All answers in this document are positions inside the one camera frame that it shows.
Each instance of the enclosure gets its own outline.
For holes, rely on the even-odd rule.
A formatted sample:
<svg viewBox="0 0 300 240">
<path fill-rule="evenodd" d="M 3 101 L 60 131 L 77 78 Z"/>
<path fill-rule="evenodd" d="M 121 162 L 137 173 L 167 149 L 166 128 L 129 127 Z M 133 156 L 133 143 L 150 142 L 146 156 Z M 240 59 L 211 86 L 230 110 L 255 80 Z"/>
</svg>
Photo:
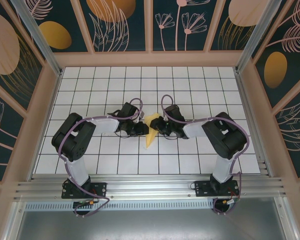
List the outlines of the enclosure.
<svg viewBox="0 0 300 240">
<path fill-rule="evenodd" d="M 192 189 L 216 165 L 207 136 L 95 132 L 84 164 L 110 202 L 77 219 L 53 136 L 134 98 L 141 122 L 163 116 L 164 95 L 247 133 L 236 209 Z M 300 239 L 300 0 L 0 0 L 0 239 L 80 236 Z"/>
</svg>

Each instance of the purple cable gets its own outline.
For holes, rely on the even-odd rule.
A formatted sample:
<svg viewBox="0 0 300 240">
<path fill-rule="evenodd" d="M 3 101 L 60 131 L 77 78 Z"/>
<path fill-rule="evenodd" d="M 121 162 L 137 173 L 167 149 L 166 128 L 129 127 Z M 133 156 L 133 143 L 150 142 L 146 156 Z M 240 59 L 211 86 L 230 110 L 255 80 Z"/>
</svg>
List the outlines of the purple cable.
<svg viewBox="0 0 300 240">
<path fill-rule="evenodd" d="M 85 122 L 85 121 L 91 121 L 91 120 L 94 120 L 94 119 L 116 119 L 116 120 L 128 120 L 128 119 L 133 119 L 134 117 L 137 117 L 142 108 L 143 108 L 143 102 L 140 98 L 133 98 L 131 101 L 130 101 L 130 104 L 134 101 L 134 100 L 139 100 L 140 101 L 140 109 L 139 111 L 137 111 L 134 115 L 132 116 L 128 116 L 128 117 L 115 117 L 115 116 L 95 116 L 95 117 L 87 117 L 87 118 L 83 118 L 81 119 L 80 121 L 76 122 L 75 125 L 72 126 L 72 128 L 70 128 L 70 130 L 66 133 L 66 135 L 64 136 L 63 140 L 61 141 L 61 144 L 59 146 L 59 149 L 58 149 L 58 155 L 59 157 L 64 161 L 64 165 L 65 165 L 65 170 L 67 172 L 67 174 L 69 175 L 69 179 L 74 183 L 74 185 L 79 188 L 82 192 L 84 192 L 85 194 L 88 194 L 94 198 L 97 198 L 97 199 L 105 199 L 106 202 L 103 203 L 100 207 L 98 207 L 96 210 L 94 211 L 90 211 L 89 213 L 85 214 L 85 215 L 79 215 L 77 213 L 77 209 L 80 207 L 80 205 L 78 205 L 75 209 L 74 209 L 74 213 L 76 214 L 77 217 L 88 217 L 88 216 L 91 216 L 93 214 L 95 214 L 96 212 L 98 212 L 101 208 L 103 208 L 103 206 L 105 206 L 109 201 L 110 199 L 108 197 L 105 197 L 105 196 L 99 196 L 99 195 L 96 195 L 96 194 L 93 194 L 91 192 L 88 192 L 87 190 L 83 189 L 73 178 L 72 178 L 72 175 L 69 171 L 69 168 L 68 168 L 68 164 L 67 164 L 67 159 L 65 157 L 62 156 L 61 154 L 61 149 L 63 148 L 67 138 L 70 136 L 70 134 L 72 133 L 72 131 L 78 126 L 80 125 L 81 123 Z"/>
<path fill-rule="evenodd" d="M 197 123 L 197 122 L 201 122 L 201 121 L 221 120 L 221 121 L 225 121 L 225 122 L 227 122 L 227 123 L 230 123 L 230 124 L 236 126 L 236 127 L 237 127 L 238 129 L 240 129 L 240 131 L 244 134 L 244 136 L 245 136 L 245 138 L 246 138 L 246 146 L 245 146 L 245 148 L 244 148 L 242 151 L 238 152 L 238 153 L 234 156 L 234 159 L 233 159 L 233 161 L 232 161 L 232 163 L 231 163 L 231 166 L 230 166 L 230 173 L 232 174 L 232 176 L 237 176 L 237 175 L 239 175 L 239 185 L 240 185 L 240 186 L 239 186 L 239 195 L 238 195 L 238 198 L 240 198 L 240 194 L 241 194 L 241 182 L 242 182 L 242 180 L 241 180 L 241 172 L 239 171 L 239 172 L 237 172 L 237 173 L 232 173 L 232 171 L 233 171 L 233 169 L 234 169 L 234 165 L 235 165 L 236 160 L 238 159 L 238 157 L 239 157 L 240 155 L 242 155 L 242 154 L 248 149 L 248 147 L 249 147 L 249 145 L 250 145 L 250 140 L 249 140 L 249 136 L 248 136 L 247 132 L 246 132 L 239 124 L 237 124 L 236 122 L 231 121 L 231 120 L 226 119 L 226 118 L 223 118 L 223 117 L 218 117 L 218 116 L 212 116 L 212 117 L 201 118 L 201 119 L 193 120 L 192 122 L 189 122 L 189 121 L 179 121 L 179 120 L 177 120 L 177 119 L 174 119 L 173 117 L 169 116 L 169 115 L 166 113 L 166 110 L 165 110 L 165 108 L 164 108 L 164 98 L 165 98 L 165 97 L 169 97 L 169 98 L 171 99 L 171 105 L 174 104 L 174 100 L 173 100 L 173 98 L 172 98 L 170 95 L 168 95 L 168 94 L 164 95 L 164 96 L 161 98 L 161 108 L 162 108 L 162 111 L 163 111 L 163 115 L 166 116 L 168 119 L 170 119 L 170 120 L 176 122 L 176 123 L 179 123 L 179 124 L 190 124 L 190 123 Z M 213 200 L 213 205 L 212 205 L 212 206 L 213 206 L 212 210 L 213 210 L 216 214 L 217 214 L 217 213 L 221 213 L 221 211 L 219 211 L 218 209 L 215 208 L 215 205 L 216 205 L 216 201 L 217 201 L 217 200 L 218 200 L 218 198 L 215 198 L 215 199 Z M 235 208 L 235 205 L 236 205 L 236 203 L 235 203 L 234 206 L 228 211 L 228 213 L 230 213 L 230 212 Z"/>
</svg>

